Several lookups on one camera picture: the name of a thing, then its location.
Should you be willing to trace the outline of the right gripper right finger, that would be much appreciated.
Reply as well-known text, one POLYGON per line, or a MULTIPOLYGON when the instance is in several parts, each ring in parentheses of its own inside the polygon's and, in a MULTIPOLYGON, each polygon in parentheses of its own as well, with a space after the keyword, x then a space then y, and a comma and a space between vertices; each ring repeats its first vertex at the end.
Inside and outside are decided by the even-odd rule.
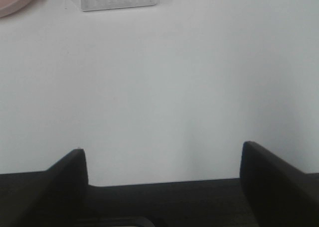
POLYGON ((243 144, 240 182, 261 227, 317 227, 319 181, 256 142, 243 144))

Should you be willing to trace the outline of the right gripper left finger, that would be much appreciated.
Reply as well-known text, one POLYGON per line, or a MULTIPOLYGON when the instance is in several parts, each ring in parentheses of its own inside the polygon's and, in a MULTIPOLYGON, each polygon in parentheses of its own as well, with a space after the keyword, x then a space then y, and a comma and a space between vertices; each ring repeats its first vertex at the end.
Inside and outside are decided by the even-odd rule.
POLYGON ((74 149, 21 189, 1 198, 2 227, 70 227, 88 187, 83 149, 74 149))

